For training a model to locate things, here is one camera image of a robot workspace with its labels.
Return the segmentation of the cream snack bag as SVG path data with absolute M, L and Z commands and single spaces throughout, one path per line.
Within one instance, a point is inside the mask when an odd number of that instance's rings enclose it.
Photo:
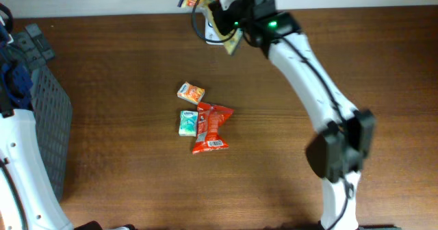
M 190 8 L 190 22 L 195 34 L 204 42 L 207 43 L 205 37 L 205 19 L 208 18 L 213 24 L 213 16 L 208 8 L 210 3 L 219 0 L 179 0 L 179 8 Z M 223 46 L 229 55 L 233 55 L 243 37 L 243 31 L 240 28 L 234 29 L 229 34 L 225 35 L 224 40 L 219 40 L 218 43 L 223 43 Z

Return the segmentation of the orange tissue pack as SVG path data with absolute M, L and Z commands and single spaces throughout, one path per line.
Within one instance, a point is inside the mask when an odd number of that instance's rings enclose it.
M 192 84 L 185 82 L 177 92 L 177 96 L 180 99 L 198 105 L 201 99 L 205 95 L 205 89 L 193 86 Z

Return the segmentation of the red snack bag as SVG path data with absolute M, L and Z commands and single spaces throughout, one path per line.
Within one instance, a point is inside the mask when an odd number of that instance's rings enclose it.
M 227 149 L 229 144 L 218 133 L 219 128 L 232 116 L 234 110 L 221 105 L 200 102 L 197 111 L 197 136 L 192 153 Z

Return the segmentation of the green tissue pack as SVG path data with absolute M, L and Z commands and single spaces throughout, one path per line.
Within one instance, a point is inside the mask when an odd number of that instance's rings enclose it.
M 198 112 L 183 110 L 180 113 L 179 135 L 196 137 Z

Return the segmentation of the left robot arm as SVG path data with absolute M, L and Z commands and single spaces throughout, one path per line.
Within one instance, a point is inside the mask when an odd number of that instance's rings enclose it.
M 73 229 L 60 206 L 73 107 L 39 26 L 1 6 L 1 217 L 5 229 Z

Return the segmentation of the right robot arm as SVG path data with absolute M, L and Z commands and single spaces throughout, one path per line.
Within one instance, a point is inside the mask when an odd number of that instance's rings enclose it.
M 305 153 L 322 180 L 320 229 L 358 229 L 357 187 L 370 153 L 376 119 L 358 110 L 318 61 L 308 37 L 275 0 L 217 0 L 209 5 L 216 31 L 239 29 L 263 51 L 304 105 L 316 136 Z

